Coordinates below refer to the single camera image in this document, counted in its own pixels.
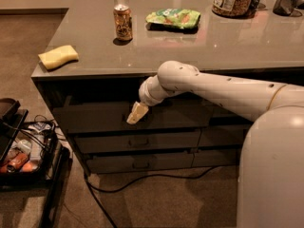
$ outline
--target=brown floor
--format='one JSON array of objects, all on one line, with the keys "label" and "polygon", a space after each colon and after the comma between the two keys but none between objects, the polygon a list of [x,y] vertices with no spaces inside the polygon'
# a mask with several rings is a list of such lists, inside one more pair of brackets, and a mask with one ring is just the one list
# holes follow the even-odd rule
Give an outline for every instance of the brown floor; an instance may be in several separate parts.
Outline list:
[{"label": "brown floor", "polygon": [[[36,115],[52,119],[30,79],[62,20],[60,14],[0,15],[0,98],[20,101],[28,110],[27,121]],[[63,170],[65,182],[58,207],[52,208],[53,227],[112,227],[91,196],[83,169],[75,156]],[[92,175],[99,188],[117,189],[137,177],[161,173],[196,176],[207,168]],[[235,227],[238,167],[218,167],[197,180],[154,177],[140,180],[114,194],[94,192],[118,227]],[[43,188],[0,193],[0,227],[38,227],[47,192]]]}]

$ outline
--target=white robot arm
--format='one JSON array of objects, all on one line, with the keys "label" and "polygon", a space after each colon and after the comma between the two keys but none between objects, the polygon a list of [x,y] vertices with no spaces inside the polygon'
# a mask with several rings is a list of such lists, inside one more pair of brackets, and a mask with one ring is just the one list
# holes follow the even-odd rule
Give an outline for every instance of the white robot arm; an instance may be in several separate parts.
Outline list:
[{"label": "white robot arm", "polygon": [[200,73],[168,61],[141,85],[141,102],[127,122],[183,92],[254,122],[241,152],[237,228],[303,227],[304,87]]}]

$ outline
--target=can top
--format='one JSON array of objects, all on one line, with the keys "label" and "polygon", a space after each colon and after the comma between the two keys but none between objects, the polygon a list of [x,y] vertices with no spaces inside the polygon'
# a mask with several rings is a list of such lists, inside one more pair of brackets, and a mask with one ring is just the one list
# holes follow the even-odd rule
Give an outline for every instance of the can top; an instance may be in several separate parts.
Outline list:
[{"label": "can top", "polygon": [[127,9],[129,9],[129,6],[124,4],[118,4],[114,7],[114,10],[118,10],[118,11],[125,11]]}]

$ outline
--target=green chip bag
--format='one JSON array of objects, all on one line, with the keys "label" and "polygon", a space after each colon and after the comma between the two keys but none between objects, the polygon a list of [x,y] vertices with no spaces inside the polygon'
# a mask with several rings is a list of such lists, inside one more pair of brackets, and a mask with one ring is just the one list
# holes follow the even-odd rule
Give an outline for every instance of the green chip bag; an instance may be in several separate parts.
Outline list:
[{"label": "green chip bag", "polygon": [[190,9],[161,9],[146,16],[147,23],[177,29],[193,29],[198,25],[200,13]]}]

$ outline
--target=drawer handle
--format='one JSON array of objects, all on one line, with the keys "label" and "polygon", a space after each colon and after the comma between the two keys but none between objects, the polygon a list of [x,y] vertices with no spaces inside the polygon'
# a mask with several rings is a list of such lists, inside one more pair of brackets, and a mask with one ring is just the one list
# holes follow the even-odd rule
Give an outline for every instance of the drawer handle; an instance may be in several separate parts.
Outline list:
[{"label": "drawer handle", "polygon": [[146,139],[145,142],[132,142],[131,140],[128,141],[130,147],[144,147],[150,144],[149,139]]},{"label": "drawer handle", "polygon": [[150,168],[150,163],[133,163],[132,164],[133,169],[148,169]]}]

